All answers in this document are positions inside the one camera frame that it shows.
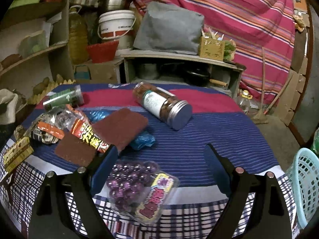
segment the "metal pot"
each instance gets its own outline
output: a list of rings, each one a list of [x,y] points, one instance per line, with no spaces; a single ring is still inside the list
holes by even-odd
[[[99,13],[105,13],[116,10],[127,10],[130,7],[132,0],[99,0],[98,10]]]

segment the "gray bag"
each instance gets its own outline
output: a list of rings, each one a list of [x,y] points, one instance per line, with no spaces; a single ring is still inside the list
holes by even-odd
[[[151,2],[136,35],[134,47],[197,55],[203,26],[204,16],[199,13],[175,5]]]

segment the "green can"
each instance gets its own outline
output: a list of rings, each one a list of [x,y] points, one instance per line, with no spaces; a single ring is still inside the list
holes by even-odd
[[[72,106],[84,104],[81,87],[79,85],[51,95],[50,99],[43,103],[43,107],[48,112],[54,107],[65,104],[71,104]]]

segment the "water bottle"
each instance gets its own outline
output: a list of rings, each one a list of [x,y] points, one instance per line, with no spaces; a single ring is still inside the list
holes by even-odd
[[[69,10],[69,51],[73,65],[86,62],[89,59],[87,52],[87,25],[79,15],[82,8],[74,5]]]
[[[236,97],[236,104],[242,109],[242,111],[247,114],[250,109],[249,100],[252,98],[247,90],[244,90],[239,96]]]

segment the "purple grape candy package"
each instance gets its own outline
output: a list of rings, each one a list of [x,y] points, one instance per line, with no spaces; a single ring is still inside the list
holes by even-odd
[[[155,162],[118,160],[106,182],[111,208],[141,224],[155,223],[179,185]]]

